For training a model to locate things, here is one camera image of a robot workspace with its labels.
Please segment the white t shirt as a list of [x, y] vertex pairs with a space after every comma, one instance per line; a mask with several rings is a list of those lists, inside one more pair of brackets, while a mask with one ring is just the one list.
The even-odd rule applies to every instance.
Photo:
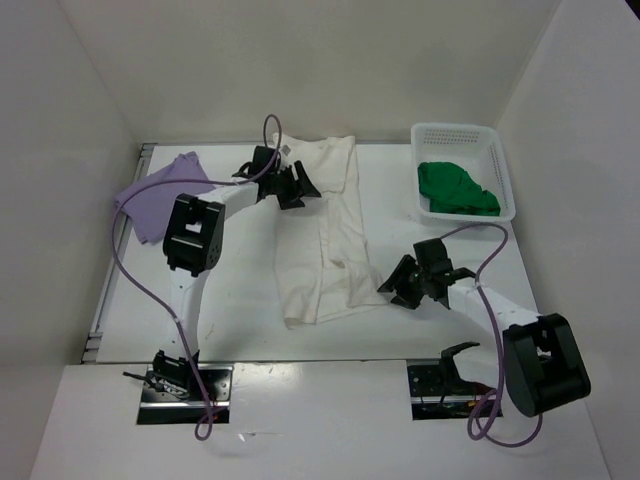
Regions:
[[364, 313], [385, 304], [372, 266], [359, 190], [353, 136], [304, 141], [273, 136], [302, 162], [321, 198], [282, 211], [276, 222], [275, 278], [289, 329]]

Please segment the purple t shirt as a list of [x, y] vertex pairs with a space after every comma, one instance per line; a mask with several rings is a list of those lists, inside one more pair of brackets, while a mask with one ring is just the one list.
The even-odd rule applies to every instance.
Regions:
[[[120, 207], [129, 196], [148, 185], [177, 179], [208, 179], [195, 152], [178, 155], [168, 166], [126, 188], [115, 197], [115, 205]], [[180, 194], [197, 196], [213, 189], [213, 185], [201, 183], [163, 184], [135, 195], [124, 205], [122, 212], [132, 220], [141, 244], [156, 244], [164, 239], [173, 205]]]

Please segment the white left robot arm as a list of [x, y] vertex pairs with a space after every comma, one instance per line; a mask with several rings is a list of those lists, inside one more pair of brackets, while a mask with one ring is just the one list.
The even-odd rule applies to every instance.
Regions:
[[180, 400], [199, 394], [198, 321], [204, 287], [221, 257], [225, 222], [268, 196], [280, 209], [291, 210], [321, 193], [301, 161], [284, 166], [279, 150], [257, 146], [229, 186], [215, 188], [207, 198], [177, 196], [162, 243], [171, 281], [168, 313], [176, 331], [166, 335], [153, 359], [148, 381], [156, 390]]

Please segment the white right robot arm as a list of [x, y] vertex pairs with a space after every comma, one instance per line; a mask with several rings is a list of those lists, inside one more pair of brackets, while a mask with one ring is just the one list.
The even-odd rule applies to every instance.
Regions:
[[476, 272], [456, 268], [440, 239], [413, 245], [378, 288], [394, 305], [415, 310], [425, 297], [455, 311], [489, 333], [498, 333], [506, 391], [526, 417], [585, 398], [592, 390], [569, 322], [508, 300], [479, 281]]

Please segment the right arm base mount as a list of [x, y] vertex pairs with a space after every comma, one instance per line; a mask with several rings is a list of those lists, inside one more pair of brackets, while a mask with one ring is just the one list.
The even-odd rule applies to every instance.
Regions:
[[491, 390], [454, 379], [439, 359], [408, 362], [407, 377], [414, 420], [467, 419], [480, 397]]

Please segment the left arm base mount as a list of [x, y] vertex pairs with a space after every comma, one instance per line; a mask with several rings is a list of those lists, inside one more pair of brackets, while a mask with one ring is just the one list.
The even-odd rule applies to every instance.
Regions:
[[[228, 424], [233, 367], [200, 367], [204, 385], [212, 400], [215, 424]], [[136, 423], [138, 425], [195, 425], [206, 413], [198, 386], [188, 394], [169, 387], [143, 383]]]

